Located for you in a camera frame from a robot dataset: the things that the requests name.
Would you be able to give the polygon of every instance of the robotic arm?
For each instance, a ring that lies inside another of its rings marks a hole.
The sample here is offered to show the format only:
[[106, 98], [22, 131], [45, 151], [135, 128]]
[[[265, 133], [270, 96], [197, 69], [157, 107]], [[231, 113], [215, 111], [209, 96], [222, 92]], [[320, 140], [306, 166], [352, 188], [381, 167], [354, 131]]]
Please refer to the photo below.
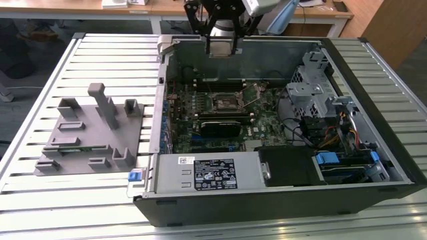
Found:
[[[253, 35], [263, 15], [278, 5], [281, 0], [186, 0], [185, 9], [195, 34], [206, 37], [206, 53], [211, 53], [213, 29], [231, 33], [231, 54], [237, 53], [238, 39]], [[209, 13], [207, 21], [198, 19], [198, 11], [203, 7]], [[247, 11], [250, 18], [241, 25], [241, 17]]]

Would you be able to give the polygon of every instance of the metal table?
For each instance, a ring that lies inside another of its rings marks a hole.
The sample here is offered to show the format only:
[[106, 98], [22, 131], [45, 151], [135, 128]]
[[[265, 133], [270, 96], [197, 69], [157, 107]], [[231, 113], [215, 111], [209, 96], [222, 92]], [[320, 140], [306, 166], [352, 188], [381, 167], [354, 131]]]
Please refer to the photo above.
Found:
[[[333, 42], [426, 171], [426, 106], [369, 43], [338, 38]], [[426, 239], [427, 189], [358, 214], [157, 228], [127, 197], [127, 172], [34, 176], [62, 97], [95, 104], [87, 87], [99, 82], [117, 103], [137, 98], [147, 105], [138, 166], [147, 165], [158, 69], [157, 35], [87, 34], [73, 39], [0, 161], [0, 239]]]

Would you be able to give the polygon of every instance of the white label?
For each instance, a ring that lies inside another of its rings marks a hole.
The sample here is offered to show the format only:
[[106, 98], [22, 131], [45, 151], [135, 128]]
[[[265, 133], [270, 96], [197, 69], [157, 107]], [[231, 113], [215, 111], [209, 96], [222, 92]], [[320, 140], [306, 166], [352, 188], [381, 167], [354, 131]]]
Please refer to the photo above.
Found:
[[149, 11], [129, 11], [130, 14], [149, 14]]
[[195, 164], [195, 157], [194, 156], [179, 156], [178, 157], [178, 164]]

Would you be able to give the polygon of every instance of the wooden desk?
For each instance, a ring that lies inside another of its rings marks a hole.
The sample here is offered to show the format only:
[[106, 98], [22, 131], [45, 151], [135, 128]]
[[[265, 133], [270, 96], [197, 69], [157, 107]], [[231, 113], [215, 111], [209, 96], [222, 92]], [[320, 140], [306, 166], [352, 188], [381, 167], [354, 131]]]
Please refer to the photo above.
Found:
[[[182, 0], [151, 0], [151, 14], [155, 15], [154, 28], [161, 27], [161, 21], [185, 21], [187, 20]], [[305, 11], [300, 7], [296, 11], [293, 24], [328, 24], [333, 25], [328, 33], [329, 37], [340, 37], [346, 26], [348, 20], [354, 17], [352, 12], [340, 12], [336, 10], [333, 0], [328, 0], [325, 5], [330, 9], [320, 7], [306, 7]]]
[[[183, 0], [150, 0], [153, 4], [153, 13], [157, 15], [186, 15], [186, 11], [183, 8]], [[354, 14], [352, 12], [340, 12], [336, 10], [333, 0], [328, 0], [328, 3], [325, 4], [326, 7], [333, 8], [334, 10], [322, 10], [318, 7], [306, 7], [306, 17], [308, 18], [322, 18], [322, 19], [330, 19], [330, 18], [345, 18], [352, 19], [354, 17]], [[300, 7], [296, 11], [294, 18], [305, 18], [305, 12], [304, 9]]]
[[[0, 0], [0, 18], [78, 19], [78, 20], [150, 20], [153, 33], [162, 34], [161, 21], [186, 21], [183, 0], [150, 0], [149, 5], [102, 9], [102, 0]], [[298, 8], [292, 23], [330, 24], [329, 37], [338, 37], [352, 12]]]

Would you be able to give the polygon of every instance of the floor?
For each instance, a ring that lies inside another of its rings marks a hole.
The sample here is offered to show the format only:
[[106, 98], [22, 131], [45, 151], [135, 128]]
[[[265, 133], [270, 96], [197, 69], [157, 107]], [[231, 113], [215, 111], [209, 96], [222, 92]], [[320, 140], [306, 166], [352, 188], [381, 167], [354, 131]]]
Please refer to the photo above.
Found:
[[[15, 23], [22, 26], [26, 20], [18, 19]], [[118, 34], [151, 34], [153, 28], [149, 21], [130, 20], [66, 20], [66, 28], [54, 27], [59, 33], [62, 41], [50, 43], [29, 42], [31, 47], [30, 57], [37, 64], [37, 72], [25, 79], [9, 79], [0, 72], [0, 81], [6, 87], [43, 87], [66, 47], [73, 39], [75, 32], [86, 33], [118, 33]], [[189, 22], [177, 24], [179, 29], [171, 29], [169, 22], [162, 22], [162, 30], [166, 34], [182, 34], [190, 32]], [[414, 90], [425, 104], [427, 104], [427, 41], [424, 41], [408, 58], [397, 73]], [[14, 102], [0, 101], [0, 140], [13, 141], [15, 134], [22, 126], [30, 109], [37, 101], [41, 88], [15, 88], [11, 89]], [[0, 156], [7, 151], [7, 145], [0, 144]]]

